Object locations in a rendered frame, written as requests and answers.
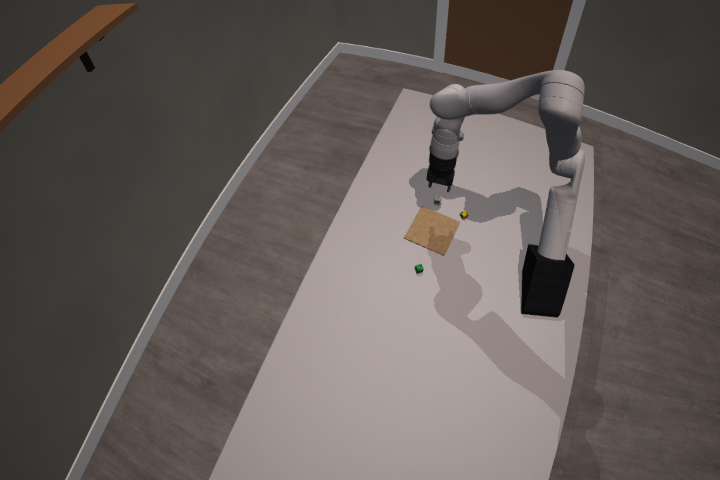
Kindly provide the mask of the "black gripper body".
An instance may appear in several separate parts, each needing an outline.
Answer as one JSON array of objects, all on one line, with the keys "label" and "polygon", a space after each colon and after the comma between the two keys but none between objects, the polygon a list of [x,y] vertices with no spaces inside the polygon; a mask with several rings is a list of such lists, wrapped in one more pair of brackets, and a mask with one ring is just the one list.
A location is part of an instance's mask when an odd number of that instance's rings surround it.
[{"label": "black gripper body", "polygon": [[[456,166],[457,156],[459,154],[459,141],[463,141],[464,133],[460,131],[459,140],[453,145],[443,145],[432,139],[429,147],[429,168],[427,171],[427,181],[452,186]],[[432,168],[433,169],[432,169]],[[434,170],[435,169],[435,170]],[[437,171],[436,171],[437,170]],[[439,172],[438,172],[439,171]]]}]

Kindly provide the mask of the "tan square mat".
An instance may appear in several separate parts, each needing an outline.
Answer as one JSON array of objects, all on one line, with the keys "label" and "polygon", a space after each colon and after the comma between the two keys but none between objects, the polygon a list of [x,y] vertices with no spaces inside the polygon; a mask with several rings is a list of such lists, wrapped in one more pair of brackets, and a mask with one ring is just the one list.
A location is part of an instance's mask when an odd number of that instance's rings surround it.
[{"label": "tan square mat", "polygon": [[421,206],[404,239],[445,255],[460,222]]}]

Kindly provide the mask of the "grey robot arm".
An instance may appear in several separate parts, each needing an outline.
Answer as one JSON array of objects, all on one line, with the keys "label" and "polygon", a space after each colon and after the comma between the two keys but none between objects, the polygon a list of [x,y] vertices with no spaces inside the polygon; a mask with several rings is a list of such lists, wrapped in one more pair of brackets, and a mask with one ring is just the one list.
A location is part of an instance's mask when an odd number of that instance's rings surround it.
[{"label": "grey robot arm", "polygon": [[496,84],[467,88],[451,84],[430,100],[430,108],[437,116],[433,138],[440,144],[453,145],[459,140],[466,116],[499,114],[540,94],[538,111],[546,128],[550,170],[571,179],[568,184],[549,190],[537,251],[553,260],[565,260],[566,257],[585,163],[579,127],[584,92],[584,82],[578,75],[551,70]]}]

